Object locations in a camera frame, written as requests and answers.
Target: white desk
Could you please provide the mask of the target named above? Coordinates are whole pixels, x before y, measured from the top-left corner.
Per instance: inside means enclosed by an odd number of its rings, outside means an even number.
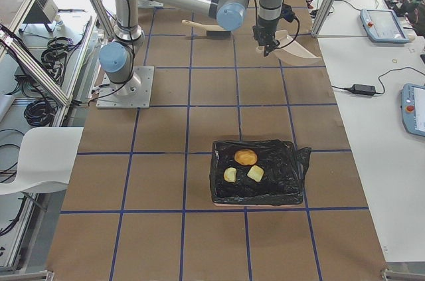
[[[375,8],[374,0],[348,1],[360,9]],[[319,35],[365,35],[358,11],[342,2],[333,5],[335,13]],[[319,44],[335,86],[370,84],[380,92],[377,77],[392,68],[412,66],[425,72],[419,57],[425,47],[422,37],[393,47],[378,46],[365,37],[320,38]],[[386,261],[425,261],[425,138],[408,134],[400,113],[403,85],[423,84],[425,77],[403,70],[382,81],[383,96],[336,90],[335,97]]]

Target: food item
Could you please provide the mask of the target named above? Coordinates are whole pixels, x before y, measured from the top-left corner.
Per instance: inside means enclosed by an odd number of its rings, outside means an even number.
[[[264,170],[261,167],[258,167],[257,165],[252,166],[250,171],[247,174],[249,178],[251,178],[252,180],[255,180],[257,183],[261,181],[261,178],[263,178],[263,175],[264,175]]]
[[[236,168],[229,167],[224,171],[224,180],[229,183],[236,183]]]
[[[241,149],[234,154],[234,160],[243,166],[255,165],[257,154],[251,149]]]

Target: brush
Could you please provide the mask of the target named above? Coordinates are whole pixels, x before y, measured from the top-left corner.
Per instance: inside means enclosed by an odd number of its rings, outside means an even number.
[[[205,25],[188,20],[182,20],[181,23],[189,27],[196,27],[198,29],[205,30],[208,37],[230,37],[232,35],[231,31],[226,31],[220,25]]]

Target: screen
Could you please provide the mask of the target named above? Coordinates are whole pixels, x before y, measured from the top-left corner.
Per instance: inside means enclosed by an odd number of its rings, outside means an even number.
[[[425,89],[413,88],[414,112],[416,116],[415,128],[425,132]]]
[[[382,39],[404,39],[404,34],[398,27],[392,12],[369,10],[367,13],[374,23],[378,37]]]

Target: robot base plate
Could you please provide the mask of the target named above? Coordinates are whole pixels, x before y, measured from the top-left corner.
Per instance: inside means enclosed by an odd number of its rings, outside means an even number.
[[[141,79],[141,86],[128,96],[118,96],[112,94],[101,98],[97,101],[96,107],[99,109],[104,108],[149,108],[151,101],[151,90],[153,82],[153,66],[135,66],[134,74],[138,75]],[[106,76],[102,84],[108,84],[109,78]],[[108,95],[112,91],[110,88],[103,88],[100,90],[99,97]]]

